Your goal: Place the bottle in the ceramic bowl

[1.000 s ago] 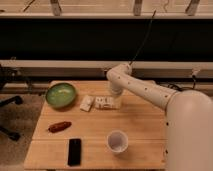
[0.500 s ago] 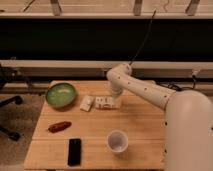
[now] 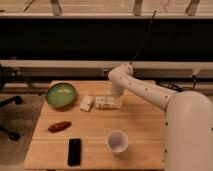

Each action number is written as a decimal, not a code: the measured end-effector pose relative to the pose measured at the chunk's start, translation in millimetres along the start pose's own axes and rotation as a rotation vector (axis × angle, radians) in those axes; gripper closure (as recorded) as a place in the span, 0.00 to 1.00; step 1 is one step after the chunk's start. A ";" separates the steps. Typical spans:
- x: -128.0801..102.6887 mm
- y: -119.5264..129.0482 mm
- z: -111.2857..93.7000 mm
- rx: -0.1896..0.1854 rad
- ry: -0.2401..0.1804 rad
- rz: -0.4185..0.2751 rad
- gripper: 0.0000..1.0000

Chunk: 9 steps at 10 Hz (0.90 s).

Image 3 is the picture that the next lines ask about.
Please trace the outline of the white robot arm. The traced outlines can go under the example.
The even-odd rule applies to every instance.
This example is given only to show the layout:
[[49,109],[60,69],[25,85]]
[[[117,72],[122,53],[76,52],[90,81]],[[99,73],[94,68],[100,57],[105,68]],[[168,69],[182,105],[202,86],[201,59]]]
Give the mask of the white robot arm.
[[165,112],[165,171],[213,171],[213,103],[208,97],[138,80],[128,63],[112,69],[108,79],[113,95],[127,89]]

